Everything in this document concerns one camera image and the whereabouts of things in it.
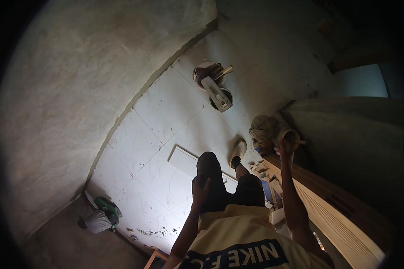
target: yellow t-shirt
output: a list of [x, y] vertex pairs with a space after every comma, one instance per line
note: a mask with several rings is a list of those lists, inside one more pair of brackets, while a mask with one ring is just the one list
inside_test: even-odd
[[323, 268], [330, 267], [277, 233], [270, 210], [230, 204], [224, 212], [199, 217], [198, 235], [176, 268]]

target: paint bucket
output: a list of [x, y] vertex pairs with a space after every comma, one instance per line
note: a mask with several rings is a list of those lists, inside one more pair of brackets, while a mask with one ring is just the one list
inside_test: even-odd
[[298, 132], [291, 128], [283, 128], [278, 133], [278, 141], [286, 140], [292, 145], [293, 150], [296, 150], [299, 147], [299, 142], [301, 138], [299, 137]]
[[[223, 93], [226, 95], [226, 97], [229, 99], [229, 101], [233, 104], [232, 93], [231, 93], [228, 89], [221, 88], [221, 90], [222, 90]], [[214, 103], [214, 101], [211, 99], [211, 97], [209, 98], [209, 102], [210, 102], [211, 106], [212, 106], [215, 110], [218, 110], [217, 106], [215, 105], [215, 103]]]
[[[210, 76], [212, 79], [220, 73], [224, 68], [216, 62], [206, 61], [200, 63], [197, 67], [193, 69], [193, 81], [198, 84], [199, 89], [205, 91], [205, 88], [202, 86], [201, 81], [202, 79]], [[216, 81], [217, 85], [222, 85], [224, 83], [224, 76], [220, 77]]]

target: person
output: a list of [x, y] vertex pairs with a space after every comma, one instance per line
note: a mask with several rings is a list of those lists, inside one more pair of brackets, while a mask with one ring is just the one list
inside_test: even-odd
[[237, 173], [237, 190], [226, 191], [220, 164], [212, 152], [199, 158], [193, 179], [193, 204], [163, 268], [334, 268], [312, 234], [308, 213], [292, 181], [291, 145], [280, 155], [283, 204], [292, 240], [269, 222], [261, 181], [241, 164], [247, 144], [239, 139], [229, 161]]

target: beige slipper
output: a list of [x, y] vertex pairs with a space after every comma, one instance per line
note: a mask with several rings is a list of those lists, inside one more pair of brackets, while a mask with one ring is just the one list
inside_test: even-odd
[[247, 152], [247, 143], [244, 139], [238, 139], [237, 142], [235, 143], [235, 146], [233, 148], [233, 153], [232, 156], [229, 160], [229, 167], [233, 169], [232, 166], [232, 159], [236, 156], [239, 156], [241, 160], [244, 158], [244, 155]]

